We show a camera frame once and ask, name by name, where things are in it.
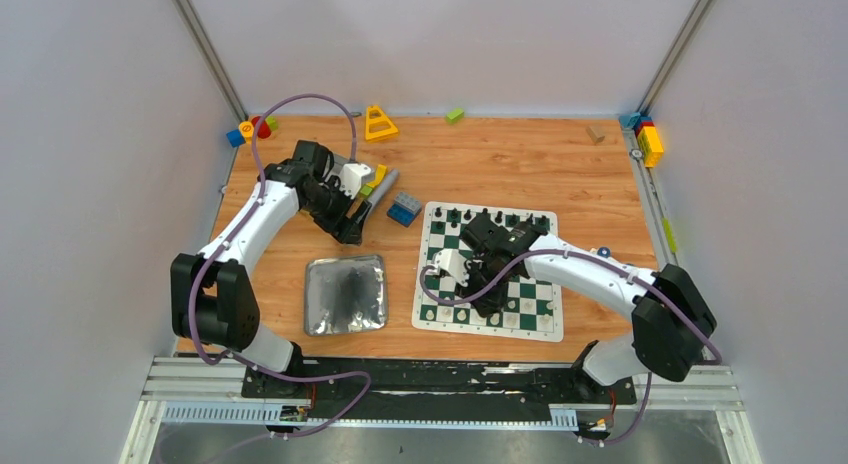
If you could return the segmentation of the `green white chess board mat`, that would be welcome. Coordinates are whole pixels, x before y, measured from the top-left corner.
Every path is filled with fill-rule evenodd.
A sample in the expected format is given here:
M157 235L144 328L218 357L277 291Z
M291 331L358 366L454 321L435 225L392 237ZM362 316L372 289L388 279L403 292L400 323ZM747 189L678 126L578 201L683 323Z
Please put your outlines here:
M552 235L558 230L558 218L552 211L430 201L422 213L418 268L430 265L433 257L444 249L457 250L470 259L472 251L460 239L460 233L472 218L483 212L507 229L532 219ZM518 275L511 277L506 285L504 307L488 317L480 316L469 303L445 306L436 302L422 292L423 288L442 299L452 300L456 281L448 275L428 275L424 284L416 285L411 324L417 329L543 342L563 340L562 291L549 282Z

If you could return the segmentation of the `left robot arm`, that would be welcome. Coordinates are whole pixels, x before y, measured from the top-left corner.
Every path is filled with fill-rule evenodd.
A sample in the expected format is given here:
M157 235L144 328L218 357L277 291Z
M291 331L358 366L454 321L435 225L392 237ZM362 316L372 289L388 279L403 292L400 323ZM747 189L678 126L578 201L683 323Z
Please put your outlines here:
M306 384L300 347L261 322L250 277L272 239L299 212L341 244L359 245L373 206L357 202L374 171L356 160L341 162L327 147L297 142L292 157L267 165L245 205L225 229L194 254L171 264L171 325L200 345L216 345L268 372L283 397Z

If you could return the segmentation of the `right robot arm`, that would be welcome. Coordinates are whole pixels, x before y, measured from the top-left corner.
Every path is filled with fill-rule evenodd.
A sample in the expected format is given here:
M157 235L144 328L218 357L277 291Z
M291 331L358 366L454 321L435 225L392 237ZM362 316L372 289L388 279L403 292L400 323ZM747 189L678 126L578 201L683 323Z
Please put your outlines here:
M520 276L586 296L630 320L631 332L592 341L573 363L571 387L584 401L596 401L617 382L653 373L684 381L700 362L717 323L686 270L623 264L575 247L533 222L512 228L484 215L460 233L471 252L468 278L457 289L480 314L506 304L509 280Z

